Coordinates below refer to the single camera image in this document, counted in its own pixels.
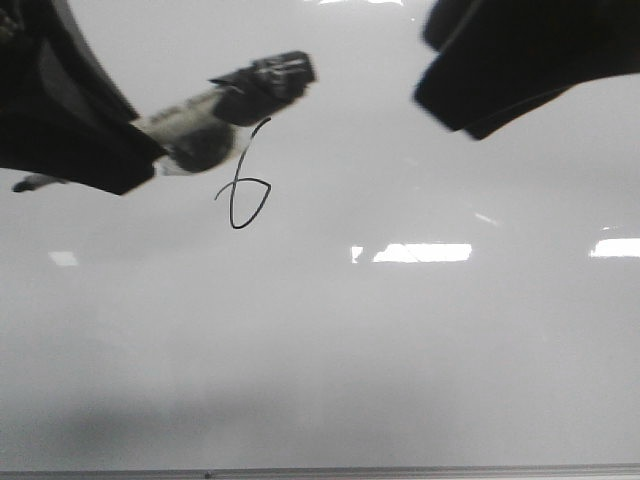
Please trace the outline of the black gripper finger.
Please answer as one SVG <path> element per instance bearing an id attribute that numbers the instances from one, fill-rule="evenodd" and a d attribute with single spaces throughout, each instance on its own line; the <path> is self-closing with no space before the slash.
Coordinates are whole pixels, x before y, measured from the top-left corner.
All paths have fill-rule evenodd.
<path id="1" fill-rule="evenodd" d="M 437 55 L 415 102 L 484 139 L 589 81 L 639 71 L 636 1 L 437 1 L 423 39 Z"/>
<path id="2" fill-rule="evenodd" d="M 68 2 L 2 2 L 2 168 L 124 195 L 166 153 L 137 117 Z"/>

